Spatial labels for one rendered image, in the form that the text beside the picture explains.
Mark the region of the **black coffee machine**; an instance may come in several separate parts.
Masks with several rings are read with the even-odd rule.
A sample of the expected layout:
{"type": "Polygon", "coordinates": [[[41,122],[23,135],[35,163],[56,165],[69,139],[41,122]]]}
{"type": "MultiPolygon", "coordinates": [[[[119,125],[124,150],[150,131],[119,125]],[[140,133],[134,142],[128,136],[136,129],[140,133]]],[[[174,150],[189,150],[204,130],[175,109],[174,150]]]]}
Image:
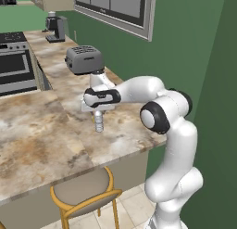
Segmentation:
{"type": "Polygon", "coordinates": [[[45,27],[48,31],[54,32],[52,35],[47,35],[45,39],[49,43],[59,43],[65,41],[63,19],[56,15],[55,11],[49,11],[45,20],[45,27]]]}

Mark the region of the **beige wall cupboard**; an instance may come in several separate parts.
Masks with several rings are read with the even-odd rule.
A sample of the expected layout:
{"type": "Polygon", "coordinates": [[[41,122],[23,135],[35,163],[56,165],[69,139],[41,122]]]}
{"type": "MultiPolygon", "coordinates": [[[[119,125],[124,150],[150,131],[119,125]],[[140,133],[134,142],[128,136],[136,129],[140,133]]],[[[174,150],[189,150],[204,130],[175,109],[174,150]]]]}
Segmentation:
{"type": "Polygon", "coordinates": [[[43,11],[68,11],[74,9],[73,0],[32,0],[43,11]]]}

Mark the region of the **clear plastic water bottle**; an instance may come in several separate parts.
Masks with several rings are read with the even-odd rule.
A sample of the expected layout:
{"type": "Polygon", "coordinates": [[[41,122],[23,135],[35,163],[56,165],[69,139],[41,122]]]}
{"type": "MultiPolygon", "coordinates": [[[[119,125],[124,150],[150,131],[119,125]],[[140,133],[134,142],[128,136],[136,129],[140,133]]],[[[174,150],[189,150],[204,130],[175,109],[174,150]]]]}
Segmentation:
{"type": "Polygon", "coordinates": [[[104,130],[103,112],[100,110],[97,110],[94,113],[94,127],[98,133],[101,133],[104,130]]]}

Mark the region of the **stainless steel oven range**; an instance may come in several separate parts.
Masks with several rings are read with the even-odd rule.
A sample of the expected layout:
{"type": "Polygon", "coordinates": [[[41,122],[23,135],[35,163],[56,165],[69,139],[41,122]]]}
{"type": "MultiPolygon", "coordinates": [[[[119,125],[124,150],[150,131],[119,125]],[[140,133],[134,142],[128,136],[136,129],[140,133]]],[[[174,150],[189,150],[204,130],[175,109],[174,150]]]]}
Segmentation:
{"type": "Polygon", "coordinates": [[[23,32],[0,33],[0,96],[36,89],[29,46],[23,32]]]}

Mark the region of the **grey toaster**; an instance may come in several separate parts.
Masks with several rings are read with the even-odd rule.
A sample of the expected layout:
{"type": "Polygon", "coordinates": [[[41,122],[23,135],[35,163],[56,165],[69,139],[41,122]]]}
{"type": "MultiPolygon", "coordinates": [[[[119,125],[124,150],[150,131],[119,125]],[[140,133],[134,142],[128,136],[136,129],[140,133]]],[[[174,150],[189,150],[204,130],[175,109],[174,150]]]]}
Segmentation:
{"type": "Polygon", "coordinates": [[[67,50],[65,62],[76,75],[102,70],[105,62],[102,53],[91,45],[79,45],[67,50]]]}

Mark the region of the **grey framed window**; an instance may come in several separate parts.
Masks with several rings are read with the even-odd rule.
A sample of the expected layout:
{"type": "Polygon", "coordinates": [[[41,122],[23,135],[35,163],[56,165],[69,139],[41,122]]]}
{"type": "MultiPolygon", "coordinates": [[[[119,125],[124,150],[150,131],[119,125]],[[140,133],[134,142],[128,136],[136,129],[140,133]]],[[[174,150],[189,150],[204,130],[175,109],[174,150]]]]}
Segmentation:
{"type": "Polygon", "coordinates": [[[74,9],[148,42],[152,41],[156,0],[74,0],[74,9]]]}

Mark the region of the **yellow stool with grey seat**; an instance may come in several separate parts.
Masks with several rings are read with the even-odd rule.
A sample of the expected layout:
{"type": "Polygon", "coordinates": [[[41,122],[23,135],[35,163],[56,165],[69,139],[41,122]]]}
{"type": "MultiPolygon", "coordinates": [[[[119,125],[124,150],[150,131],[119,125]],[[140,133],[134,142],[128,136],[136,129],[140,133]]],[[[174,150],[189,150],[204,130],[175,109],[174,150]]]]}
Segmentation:
{"type": "Polygon", "coordinates": [[[119,229],[116,199],[121,194],[108,167],[50,187],[51,198],[60,211],[62,229],[69,229],[69,219],[95,210],[101,216],[101,208],[109,203],[112,203],[115,228],[119,229]]]}

